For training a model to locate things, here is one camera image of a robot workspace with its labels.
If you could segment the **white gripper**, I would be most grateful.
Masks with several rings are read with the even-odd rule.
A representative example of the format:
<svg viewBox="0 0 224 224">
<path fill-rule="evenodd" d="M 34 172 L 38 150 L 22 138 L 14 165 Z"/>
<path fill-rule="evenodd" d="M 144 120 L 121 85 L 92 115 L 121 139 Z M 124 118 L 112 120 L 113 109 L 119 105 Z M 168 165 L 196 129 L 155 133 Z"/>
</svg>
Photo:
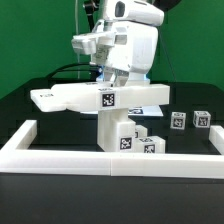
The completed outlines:
<svg viewBox="0 0 224 224">
<path fill-rule="evenodd" d="M 156 27 L 130 22 L 114 22 L 107 31 L 97 34 L 93 62 L 129 74 L 145 75 L 152 67 L 158 30 Z"/>
</svg>

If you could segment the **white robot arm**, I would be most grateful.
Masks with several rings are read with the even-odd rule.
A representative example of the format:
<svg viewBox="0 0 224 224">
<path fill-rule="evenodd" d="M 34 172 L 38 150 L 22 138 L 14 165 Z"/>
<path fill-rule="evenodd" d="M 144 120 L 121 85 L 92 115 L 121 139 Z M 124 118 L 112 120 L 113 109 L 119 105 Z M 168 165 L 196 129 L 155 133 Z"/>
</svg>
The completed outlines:
<svg viewBox="0 0 224 224">
<path fill-rule="evenodd" d="M 113 86 L 143 81 L 151 69 L 158 27 L 165 13 L 181 0 L 104 0 L 102 17 L 91 40 L 92 60 L 104 67 L 104 80 Z"/>
</svg>

